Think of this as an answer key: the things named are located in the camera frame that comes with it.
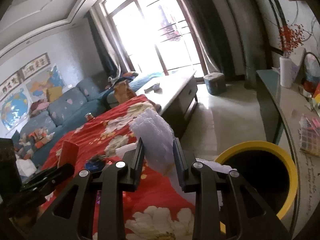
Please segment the sofa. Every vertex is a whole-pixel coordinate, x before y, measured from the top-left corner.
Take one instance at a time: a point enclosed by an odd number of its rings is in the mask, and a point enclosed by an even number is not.
[[[129,83],[129,86],[137,91],[149,80],[161,75],[163,73],[140,74]],[[36,166],[44,164],[50,150],[61,137],[87,122],[84,117],[87,113],[97,117],[111,109],[109,103],[112,107],[118,105],[113,89],[105,89],[107,85],[109,85],[108,76],[105,72],[87,77],[52,102],[46,111],[30,118],[21,129],[20,136],[24,133],[28,135],[41,127],[46,127],[49,134],[55,133],[50,142],[34,152],[31,160]]]

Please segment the metal bolt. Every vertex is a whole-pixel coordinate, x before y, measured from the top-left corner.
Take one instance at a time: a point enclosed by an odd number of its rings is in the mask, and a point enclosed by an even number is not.
[[[239,174],[239,172],[238,171],[236,171],[236,170],[232,170],[232,171],[230,171],[230,176],[232,176],[232,177],[234,177],[234,178],[237,178],[237,177],[239,177],[240,176],[240,174]]]
[[[117,162],[116,167],[117,168],[123,168],[125,166],[125,162]]]
[[[85,176],[87,176],[89,174],[89,171],[86,171],[86,170],[83,170],[83,171],[80,171],[79,172],[79,176],[80,177],[85,177]]]
[[[193,166],[197,169],[201,169],[203,167],[202,163],[194,163]]]

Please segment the sofa back cushion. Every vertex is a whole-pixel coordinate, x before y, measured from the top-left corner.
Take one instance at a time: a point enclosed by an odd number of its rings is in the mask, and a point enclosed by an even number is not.
[[[102,71],[91,77],[87,77],[77,84],[77,88],[84,94],[88,101],[96,99],[109,85],[108,75]]]
[[[59,126],[86,102],[87,98],[78,88],[71,88],[49,105],[48,112],[54,123]]]
[[[30,133],[34,132],[35,129],[41,127],[46,127],[49,134],[53,133],[57,128],[55,123],[49,116],[48,111],[43,111],[37,116],[30,118],[30,120],[21,129],[20,135],[22,136],[25,133],[28,136]]]

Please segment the dark curtain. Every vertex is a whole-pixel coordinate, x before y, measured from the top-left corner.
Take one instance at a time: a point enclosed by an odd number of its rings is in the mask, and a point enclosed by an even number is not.
[[[231,49],[223,23],[212,0],[184,0],[208,58],[228,80],[235,78]]]
[[[103,44],[103,41],[100,37],[100,34],[98,32],[98,29],[92,19],[91,14],[88,12],[86,14],[86,17],[89,21],[91,34],[94,40],[94,43],[97,47],[97,51],[99,54],[100,61],[102,63],[103,69],[108,74],[109,77],[116,77],[117,74],[117,67],[115,63],[113,62],[112,58],[110,57],[106,47]]]

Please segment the tiled floor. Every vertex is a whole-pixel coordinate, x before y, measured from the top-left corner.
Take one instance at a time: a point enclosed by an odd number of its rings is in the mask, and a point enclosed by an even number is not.
[[[181,139],[181,146],[198,158],[215,160],[229,147],[251,140],[266,140],[256,92],[244,82],[227,85],[219,96],[198,85],[198,106]]]

